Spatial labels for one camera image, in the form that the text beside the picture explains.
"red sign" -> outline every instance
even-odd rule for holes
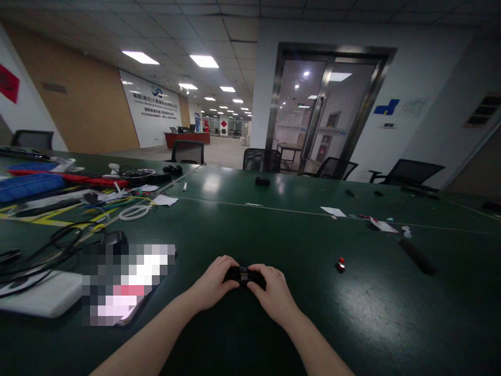
[[[0,64],[0,92],[12,102],[17,103],[19,92],[19,78]]]

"black cable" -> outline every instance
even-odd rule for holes
[[[13,291],[13,292],[8,292],[8,293],[5,293],[3,295],[0,295],[0,299],[5,298],[7,296],[19,294],[19,293],[22,293],[24,291],[27,291],[27,290],[33,288],[34,286],[39,284],[41,281],[46,279],[48,277],[48,275],[52,272],[53,268],[55,268],[58,265],[63,264],[68,259],[73,257],[81,249],[81,247],[77,248],[75,246],[76,246],[77,242],[81,239],[82,234],[84,232],[84,230],[82,230],[80,228],[76,228],[75,226],[76,225],[85,225],[85,224],[98,225],[98,223],[93,222],[93,221],[82,221],[82,222],[76,222],[76,223],[73,223],[73,224],[68,225],[66,227],[63,227],[63,228],[57,230],[55,233],[53,233],[51,235],[50,241],[46,245],[44,245],[42,248],[38,249],[31,256],[27,257],[26,259],[24,259],[20,263],[11,265],[8,268],[9,271],[7,271],[7,272],[4,272],[2,270],[0,272],[0,277],[15,275],[15,274],[19,274],[22,272],[27,272],[27,271],[33,270],[35,268],[39,268],[38,270],[36,270],[32,273],[23,274],[23,275],[16,276],[16,277],[10,277],[7,280],[1,281],[2,284],[6,284],[6,285],[12,284],[12,283],[20,281],[20,280],[28,279],[32,276],[42,274],[44,272],[47,272],[47,273],[42,278],[38,279],[36,282],[32,283],[29,286],[26,286],[22,289],[19,289],[19,290]],[[77,231],[76,236],[69,243],[64,244],[64,245],[58,243],[59,240],[61,240],[65,236],[67,236],[70,232],[74,232],[75,230]],[[57,249],[61,249],[61,248],[64,248],[64,249],[62,251],[58,251],[58,252],[60,252],[60,254],[52,260],[40,262],[38,264],[29,265],[29,263],[32,260],[34,260],[36,257],[43,254],[47,248],[52,247],[52,246],[57,248]]]

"blue plastic box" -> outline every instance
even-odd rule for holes
[[[63,177],[55,174],[33,174],[0,181],[0,202],[20,198],[64,187]]]

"reception desk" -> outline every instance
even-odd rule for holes
[[[167,141],[167,148],[172,149],[174,147],[174,142],[177,140],[184,141],[199,141],[204,144],[210,144],[210,134],[208,132],[203,133],[167,133],[164,132],[165,141]]]

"chair backrest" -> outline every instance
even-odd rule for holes
[[[19,130],[14,133],[11,146],[24,146],[52,150],[54,132]]]
[[[421,185],[444,168],[438,164],[399,159],[382,184]]]
[[[203,165],[204,162],[204,143],[198,141],[174,141],[172,148],[172,161],[176,163],[196,163]]]
[[[318,178],[346,180],[348,175],[357,167],[358,163],[329,157],[317,171]]]
[[[245,149],[242,169],[249,171],[280,172],[282,153],[277,150]]]

